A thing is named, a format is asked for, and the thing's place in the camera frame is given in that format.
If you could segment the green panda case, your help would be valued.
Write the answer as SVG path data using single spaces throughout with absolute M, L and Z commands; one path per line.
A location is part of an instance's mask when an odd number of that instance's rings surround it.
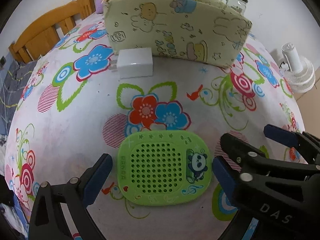
M 117 154 L 122 195 L 144 206 L 195 200 L 208 189 L 213 156 L 206 143 L 185 130 L 138 132 L 128 136 Z

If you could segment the white power adapter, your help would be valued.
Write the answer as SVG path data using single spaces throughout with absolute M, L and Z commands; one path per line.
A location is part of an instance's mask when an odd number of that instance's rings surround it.
M 120 79 L 153 76 L 151 48 L 120 50 L 117 59 L 111 61 L 110 70 L 118 72 Z

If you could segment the beige wooden door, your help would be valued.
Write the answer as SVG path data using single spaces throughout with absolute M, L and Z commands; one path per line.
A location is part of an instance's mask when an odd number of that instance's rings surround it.
M 316 82 L 313 88 L 297 97 L 305 130 L 319 137 L 319 68 L 315 71 Z

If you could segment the white floor fan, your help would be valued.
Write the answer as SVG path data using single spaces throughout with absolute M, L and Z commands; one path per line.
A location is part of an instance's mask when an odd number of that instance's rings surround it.
M 306 57 L 299 55 L 296 46 L 286 43 L 282 46 L 282 61 L 278 66 L 280 74 L 294 93 L 306 93 L 313 88 L 316 74 L 313 64 Z

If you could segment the floral tablecloth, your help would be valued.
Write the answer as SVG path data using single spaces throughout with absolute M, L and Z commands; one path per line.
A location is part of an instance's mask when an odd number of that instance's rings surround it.
M 16 108 L 7 140 L 5 180 L 29 226 L 40 184 L 79 177 L 103 154 L 116 156 L 135 132 L 186 130 L 221 155 L 229 132 L 267 157 L 303 158 L 264 137 L 267 124 L 302 131 L 287 81 L 251 35 L 230 69 L 156 57 L 153 76 L 120 79 L 101 15 L 67 33 L 37 64 Z

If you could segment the grey plaid bedding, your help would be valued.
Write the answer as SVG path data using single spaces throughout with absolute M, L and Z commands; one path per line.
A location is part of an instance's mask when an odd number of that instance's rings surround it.
M 22 64 L 14 60 L 1 70 L 1 137 L 9 134 L 22 92 L 36 64 L 37 61 Z

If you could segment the patterned fabric storage box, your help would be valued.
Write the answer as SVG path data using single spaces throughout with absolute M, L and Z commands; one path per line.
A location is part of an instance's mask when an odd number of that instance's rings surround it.
M 151 48 L 155 56 L 230 67 L 252 22 L 218 0 L 106 0 L 105 27 L 115 53 Z

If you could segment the wooden bed headboard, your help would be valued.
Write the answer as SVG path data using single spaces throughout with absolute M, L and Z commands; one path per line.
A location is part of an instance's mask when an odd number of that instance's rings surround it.
M 9 46 L 9 51 L 18 62 L 36 60 L 46 55 L 59 41 L 56 25 L 66 35 L 75 27 L 75 15 L 79 14 L 84 20 L 94 12 L 94 0 L 74 0 L 50 10 L 31 23 L 17 41 Z

